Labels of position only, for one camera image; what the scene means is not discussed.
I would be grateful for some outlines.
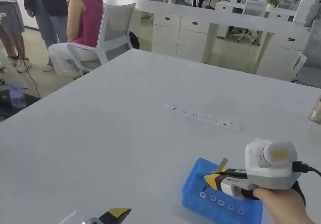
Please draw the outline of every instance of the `power strip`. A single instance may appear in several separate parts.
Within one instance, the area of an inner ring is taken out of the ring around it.
[[[165,110],[180,116],[191,118],[194,120],[203,121],[209,124],[214,124],[223,128],[231,129],[234,131],[241,131],[240,125],[232,119],[229,118],[216,118],[208,114],[204,114],[199,110],[183,108],[176,105],[166,104]]]

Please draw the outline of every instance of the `white pants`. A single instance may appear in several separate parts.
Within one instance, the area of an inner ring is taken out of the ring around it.
[[[73,62],[73,57],[67,48],[67,43],[53,44],[48,48],[48,51],[49,57],[58,75],[69,77],[78,77],[82,75],[81,70]],[[87,62],[98,60],[97,54],[93,51],[81,48],[76,48],[76,51],[80,61]]]

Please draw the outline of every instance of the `blue plastic container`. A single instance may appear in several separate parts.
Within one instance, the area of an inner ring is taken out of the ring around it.
[[[182,189],[182,205],[216,224],[261,224],[263,204],[260,200],[238,200],[209,186],[204,191],[206,197],[200,198],[200,192],[206,185],[204,176],[216,167],[203,158],[196,161]],[[211,201],[210,196],[215,196],[216,201]],[[222,200],[224,206],[220,206],[218,200]]]

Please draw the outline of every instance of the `plastic bottle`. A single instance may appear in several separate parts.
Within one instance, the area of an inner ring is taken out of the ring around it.
[[[9,97],[11,105],[16,109],[23,109],[27,105],[26,98],[18,84],[10,84]]]

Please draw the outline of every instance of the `shorts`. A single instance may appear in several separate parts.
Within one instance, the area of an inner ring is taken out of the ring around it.
[[[0,27],[3,27],[5,31],[14,34],[19,34],[25,31],[18,3],[0,2],[0,13],[4,13],[6,15],[5,17],[3,16],[0,21]]]

